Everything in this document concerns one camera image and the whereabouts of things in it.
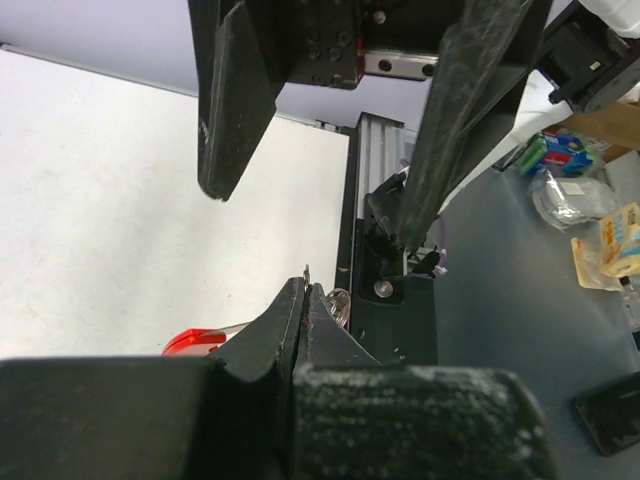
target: white label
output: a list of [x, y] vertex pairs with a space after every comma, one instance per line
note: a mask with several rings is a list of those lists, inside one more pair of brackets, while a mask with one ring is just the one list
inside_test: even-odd
[[584, 195], [584, 190], [577, 183], [561, 182], [560, 185], [567, 195]]

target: white tabletop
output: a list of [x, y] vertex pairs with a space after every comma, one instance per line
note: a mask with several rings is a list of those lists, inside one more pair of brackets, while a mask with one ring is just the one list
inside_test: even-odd
[[274, 118], [226, 203], [197, 100], [0, 51], [0, 357], [157, 354], [333, 287], [347, 137]]

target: white table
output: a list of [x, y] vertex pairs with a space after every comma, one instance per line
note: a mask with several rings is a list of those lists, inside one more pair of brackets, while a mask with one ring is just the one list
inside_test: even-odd
[[274, 118], [227, 204], [197, 100], [0, 51], [0, 357], [158, 354], [333, 287], [347, 137]]

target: white wall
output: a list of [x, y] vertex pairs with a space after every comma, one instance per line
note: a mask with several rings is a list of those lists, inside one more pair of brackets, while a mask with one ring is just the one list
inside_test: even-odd
[[[570, 0], [555, 0], [554, 13]], [[187, 0], [0, 0], [0, 43], [169, 88], [195, 92]], [[361, 111], [416, 129], [428, 82], [365, 78], [353, 92], [287, 85], [282, 113], [353, 125]]]

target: black smartphone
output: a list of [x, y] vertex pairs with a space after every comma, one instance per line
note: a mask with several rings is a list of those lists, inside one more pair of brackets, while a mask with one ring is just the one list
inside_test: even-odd
[[574, 405], [603, 455], [640, 443], [640, 372], [580, 395]]

